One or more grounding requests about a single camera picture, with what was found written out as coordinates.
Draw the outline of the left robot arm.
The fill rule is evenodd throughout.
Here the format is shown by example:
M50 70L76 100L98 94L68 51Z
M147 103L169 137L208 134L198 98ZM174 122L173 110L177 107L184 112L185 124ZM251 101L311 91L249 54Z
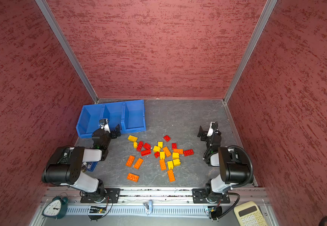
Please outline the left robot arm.
M109 153L108 147L112 139L121 136L120 125L109 128L109 120L100 120L100 127L92 134L94 146L58 147L48 160L42 182L54 186L70 186L82 192L83 197L101 203L109 200L109 195L102 180L93 178L82 171L82 164L105 161Z

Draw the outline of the blue three-compartment bin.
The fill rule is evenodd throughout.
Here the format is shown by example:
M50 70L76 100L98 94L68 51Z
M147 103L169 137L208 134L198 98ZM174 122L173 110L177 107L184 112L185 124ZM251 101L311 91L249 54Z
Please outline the blue three-compartment bin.
M109 120L111 131L119 125L122 134L147 130L144 101L134 100L83 106L76 125L78 136L91 138L103 119Z

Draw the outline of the red square brick top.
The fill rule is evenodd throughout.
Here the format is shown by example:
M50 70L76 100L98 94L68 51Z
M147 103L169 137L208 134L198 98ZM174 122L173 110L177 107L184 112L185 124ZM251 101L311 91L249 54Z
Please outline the red square brick top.
M165 140L166 142L169 142L169 141L171 140L171 138L170 138L168 135L166 135L166 136L164 136L164 140Z

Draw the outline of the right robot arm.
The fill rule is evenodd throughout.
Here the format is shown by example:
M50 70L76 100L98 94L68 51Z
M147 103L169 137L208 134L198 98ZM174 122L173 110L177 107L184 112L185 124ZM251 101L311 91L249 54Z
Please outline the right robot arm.
M220 174L210 179L205 186L205 197L209 202L217 201L228 191L253 182L253 163L247 152L236 145L221 145L218 122L211 122L208 131L199 127L197 135L206 144L203 160L208 166L218 167Z

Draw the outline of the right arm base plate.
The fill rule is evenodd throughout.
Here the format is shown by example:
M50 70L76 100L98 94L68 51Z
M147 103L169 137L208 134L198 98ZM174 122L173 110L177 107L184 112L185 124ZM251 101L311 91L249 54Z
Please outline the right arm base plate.
M230 203L230 198L228 195L208 192L204 188L194 188L192 189L192 196L194 203L208 203L208 204L228 204Z

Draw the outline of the orange diagonal brick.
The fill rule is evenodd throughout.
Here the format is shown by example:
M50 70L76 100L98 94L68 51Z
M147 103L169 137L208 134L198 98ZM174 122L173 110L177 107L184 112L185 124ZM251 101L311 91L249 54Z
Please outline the orange diagonal brick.
M166 157L170 157L172 155L168 147L164 147L162 150L164 151Z

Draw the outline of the red square brick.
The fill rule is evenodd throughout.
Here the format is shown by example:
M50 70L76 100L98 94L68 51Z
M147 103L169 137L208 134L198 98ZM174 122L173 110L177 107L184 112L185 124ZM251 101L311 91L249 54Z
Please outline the red square brick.
M145 143L143 147L144 147L145 150L151 149L151 145L148 144L148 143Z
M171 140L171 138L170 138L168 135L166 135L166 136L164 136L164 140L165 140L166 142L169 142L169 141Z

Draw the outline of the blue object under arm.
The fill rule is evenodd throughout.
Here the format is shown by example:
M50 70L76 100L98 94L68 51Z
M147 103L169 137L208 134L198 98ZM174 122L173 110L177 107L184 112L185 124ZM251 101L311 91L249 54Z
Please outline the blue object under arm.
M94 169L96 168L98 162L88 162L87 163L87 170L89 172L93 172Z

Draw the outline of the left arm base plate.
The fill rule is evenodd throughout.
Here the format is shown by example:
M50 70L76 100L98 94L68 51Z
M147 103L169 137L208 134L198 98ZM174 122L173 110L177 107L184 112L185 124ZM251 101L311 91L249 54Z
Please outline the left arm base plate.
M120 197L120 188L104 188L100 194L98 191L94 193L81 193L81 203L117 203Z

